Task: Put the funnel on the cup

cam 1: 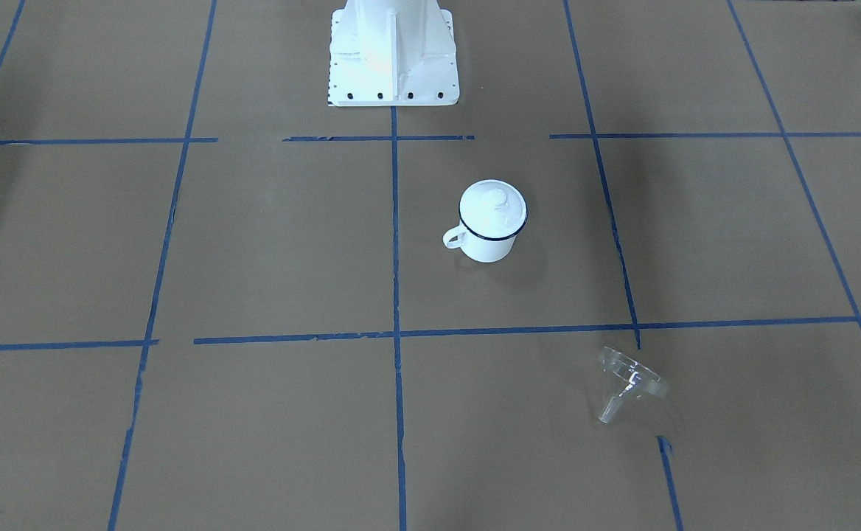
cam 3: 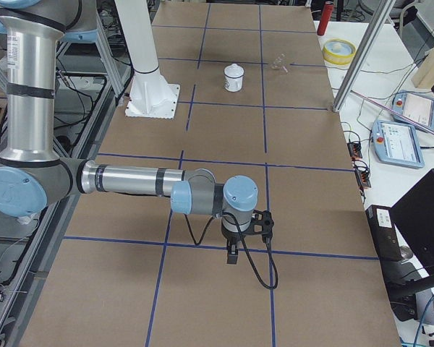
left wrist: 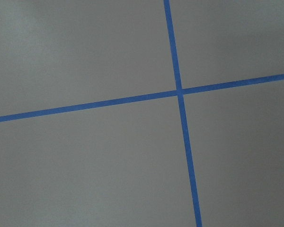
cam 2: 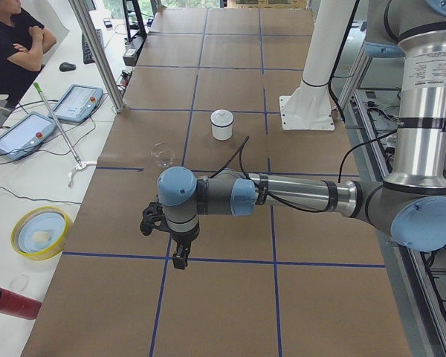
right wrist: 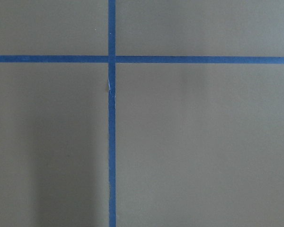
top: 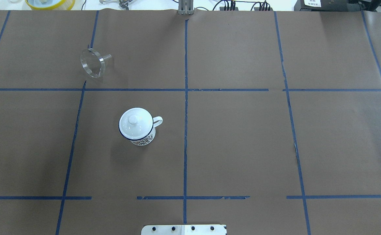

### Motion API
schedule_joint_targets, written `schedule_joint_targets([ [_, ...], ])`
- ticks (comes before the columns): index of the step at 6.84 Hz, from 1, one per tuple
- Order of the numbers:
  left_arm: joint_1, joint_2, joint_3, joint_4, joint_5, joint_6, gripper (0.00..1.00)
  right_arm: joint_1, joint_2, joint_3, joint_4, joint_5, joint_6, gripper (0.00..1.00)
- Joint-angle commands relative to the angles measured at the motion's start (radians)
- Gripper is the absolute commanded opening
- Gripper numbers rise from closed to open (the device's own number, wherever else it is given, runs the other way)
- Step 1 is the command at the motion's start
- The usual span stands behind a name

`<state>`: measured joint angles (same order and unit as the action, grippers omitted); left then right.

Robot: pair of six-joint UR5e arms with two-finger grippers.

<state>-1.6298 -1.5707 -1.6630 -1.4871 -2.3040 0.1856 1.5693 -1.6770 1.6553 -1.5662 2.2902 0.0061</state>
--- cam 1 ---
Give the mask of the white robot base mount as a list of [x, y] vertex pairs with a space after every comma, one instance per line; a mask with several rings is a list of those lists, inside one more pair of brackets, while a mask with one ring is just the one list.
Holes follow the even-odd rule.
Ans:
[[454, 20], [437, 1], [347, 1], [330, 18], [329, 65], [333, 107], [460, 100]]

